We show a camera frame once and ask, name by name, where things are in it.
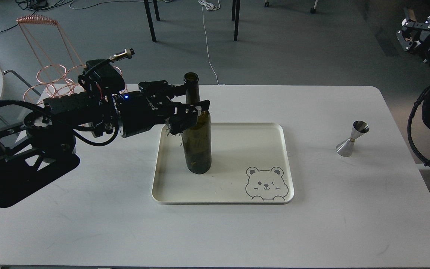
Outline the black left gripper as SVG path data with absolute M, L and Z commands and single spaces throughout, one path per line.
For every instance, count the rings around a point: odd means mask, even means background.
M 198 116 L 210 106 L 208 99 L 196 103 L 174 102 L 176 96 L 195 97 L 195 84 L 175 86 L 167 81 L 149 81 L 138 90 L 122 94 L 116 101 L 121 136 L 127 138 L 165 124 L 171 134 L 182 133 L 196 125 Z

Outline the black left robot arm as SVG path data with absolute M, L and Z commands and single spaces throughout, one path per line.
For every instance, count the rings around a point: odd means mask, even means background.
M 174 102 L 197 83 L 181 86 L 166 81 L 140 83 L 125 94 L 109 94 L 95 83 L 87 90 L 47 98 L 43 107 L 1 99 L 29 110 L 23 121 L 0 128 L 0 208 L 8 208 L 74 170 L 80 163 L 76 140 L 93 146 L 108 145 L 118 133 L 134 136 L 165 124 L 173 135 L 197 123 L 208 111 L 209 100 Z

